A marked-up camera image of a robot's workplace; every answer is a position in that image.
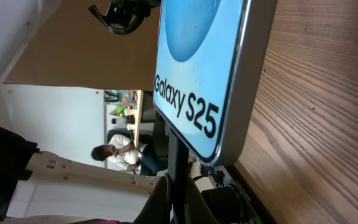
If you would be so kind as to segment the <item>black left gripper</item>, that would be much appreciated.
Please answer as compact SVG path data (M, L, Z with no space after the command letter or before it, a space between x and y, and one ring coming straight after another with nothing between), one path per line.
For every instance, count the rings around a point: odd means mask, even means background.
M161 0L110 0L105 14L101 14L96 5L88 10L108 31L127 35L135 31L145 17L150 16L153 8L160 5Z

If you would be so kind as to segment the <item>Galaxy S25 smartphone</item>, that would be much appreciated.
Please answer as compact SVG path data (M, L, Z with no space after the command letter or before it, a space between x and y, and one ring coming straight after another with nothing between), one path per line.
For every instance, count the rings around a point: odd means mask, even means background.
M207 166L245 143L276 0L164 0L154 106Z

